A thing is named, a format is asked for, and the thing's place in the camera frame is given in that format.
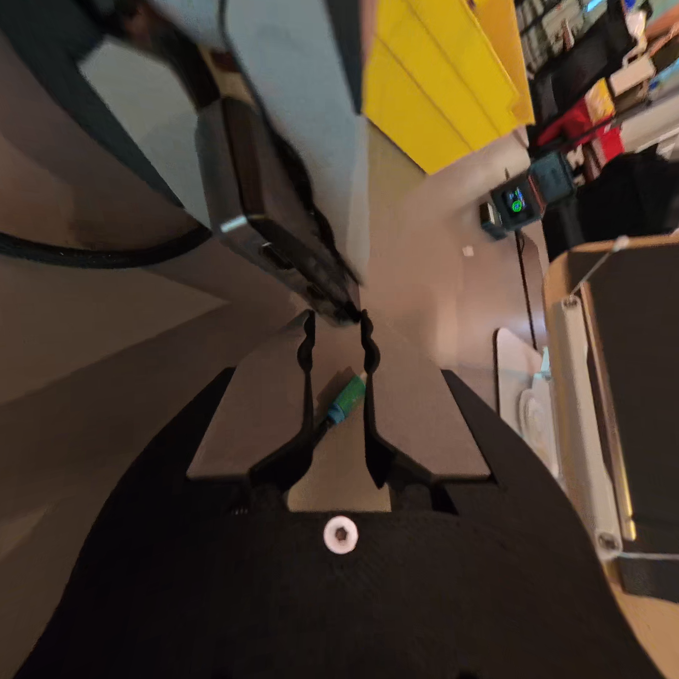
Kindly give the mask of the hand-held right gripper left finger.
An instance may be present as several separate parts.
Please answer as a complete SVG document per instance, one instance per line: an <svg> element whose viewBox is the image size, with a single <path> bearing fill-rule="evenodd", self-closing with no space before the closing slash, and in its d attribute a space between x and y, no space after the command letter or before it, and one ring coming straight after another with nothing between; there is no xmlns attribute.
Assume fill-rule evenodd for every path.
<svg viewBox="0 0 679 679"><path fill-rule="evenodd" d="M314 438L312 351L307 310L236 367L187 476L290 490L309 470Z"/></svg>

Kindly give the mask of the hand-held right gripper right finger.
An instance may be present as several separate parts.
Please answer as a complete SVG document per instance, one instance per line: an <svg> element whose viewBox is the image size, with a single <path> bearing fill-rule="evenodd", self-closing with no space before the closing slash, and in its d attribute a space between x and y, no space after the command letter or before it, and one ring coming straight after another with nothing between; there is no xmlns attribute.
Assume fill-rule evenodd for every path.
<svg viewBox="0 0 679 679"><path fill-rule="evenodd" d="M443 371L387 325L361 314L367 376L365 459L378 488L434 488L491 476Z"/></svg>

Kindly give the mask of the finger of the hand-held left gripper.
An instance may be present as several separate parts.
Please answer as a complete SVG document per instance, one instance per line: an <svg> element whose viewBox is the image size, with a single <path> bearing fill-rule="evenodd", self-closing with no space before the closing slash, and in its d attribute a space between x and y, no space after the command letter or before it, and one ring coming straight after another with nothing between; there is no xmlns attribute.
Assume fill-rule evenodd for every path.
<svg viewBox="0 0 679 679"><path fill-rule="evenodd" d="M348 318L361 316L370 251L362 24L361 1L227 1L223 19L267 122L310 179Z"/></svg>
<svg viewBox="0 0 679 679"><path fill-rule="evenodd" d="M79 71L200 224L209 224L195 133L198 116L178 77L158 58L105 39Z"/></svg>

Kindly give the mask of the black HDMI switch hub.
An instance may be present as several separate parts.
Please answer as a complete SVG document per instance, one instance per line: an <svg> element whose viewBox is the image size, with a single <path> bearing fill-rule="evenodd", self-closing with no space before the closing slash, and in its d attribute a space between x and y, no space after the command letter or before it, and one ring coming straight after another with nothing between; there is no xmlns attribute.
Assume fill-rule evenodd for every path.
<svg viewBox="0 0 679 679"><path fill-rule="evenodd" d="M150 267L213 239L296 293L336 326L361 318L359 283L337 251L331 227L314 203L307 171L266 117L233 97L198 112L198 173L208 227L148 248L88 250L1 233L1 254L75 269Z"/></svg>

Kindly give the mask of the yellow plastic bin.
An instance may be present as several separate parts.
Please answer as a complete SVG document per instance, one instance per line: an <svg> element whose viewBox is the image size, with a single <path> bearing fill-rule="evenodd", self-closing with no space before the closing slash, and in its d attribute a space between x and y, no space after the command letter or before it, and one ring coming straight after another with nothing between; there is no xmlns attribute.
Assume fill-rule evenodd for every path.
<svg viewBox="0 0 679 679"><path fill-rule="evenodd" d="M426 174L536 122L513 1L376 1L364 116Z"/></svg>

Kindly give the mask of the dark green battery charger case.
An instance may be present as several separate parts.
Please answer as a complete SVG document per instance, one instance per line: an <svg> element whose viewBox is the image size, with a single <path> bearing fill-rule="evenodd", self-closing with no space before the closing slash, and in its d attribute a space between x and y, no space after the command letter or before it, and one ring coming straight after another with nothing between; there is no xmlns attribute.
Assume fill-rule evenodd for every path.
<svg viewBox="0 0 679 679"><path fill-rule="evenodd" d="M516 232L540 221L549 207L575 194L570 163L561 151L552 151L492 189L489 201L499 225L506 231Z"/></svg>

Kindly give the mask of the red storage bin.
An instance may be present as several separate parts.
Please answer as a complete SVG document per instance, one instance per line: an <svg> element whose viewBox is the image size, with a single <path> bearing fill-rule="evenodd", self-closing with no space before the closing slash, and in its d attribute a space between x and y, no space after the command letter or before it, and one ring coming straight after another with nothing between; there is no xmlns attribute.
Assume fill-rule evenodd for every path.
<svg viewBox="0 0 679 679"><path fill-rule="evenodd" d="M535 147L546 150L556 145L563 153L584 144L597 142L597 153L606 164L625 152L620 130L611 121L615 107L610 103L589 106L582 97L577 104L539 133Z"/></svg>

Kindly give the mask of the black office chair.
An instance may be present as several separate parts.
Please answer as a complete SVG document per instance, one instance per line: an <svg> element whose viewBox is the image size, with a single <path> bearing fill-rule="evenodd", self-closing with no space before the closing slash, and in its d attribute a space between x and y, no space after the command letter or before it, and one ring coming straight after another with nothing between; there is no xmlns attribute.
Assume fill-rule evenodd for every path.
<svg viewBox="0 0 679 679"><path fill-rule="evenodd" d="M615 157L542 218L549 261L580 244L677 229L678 160L658 155L656 147Z"/></svg>

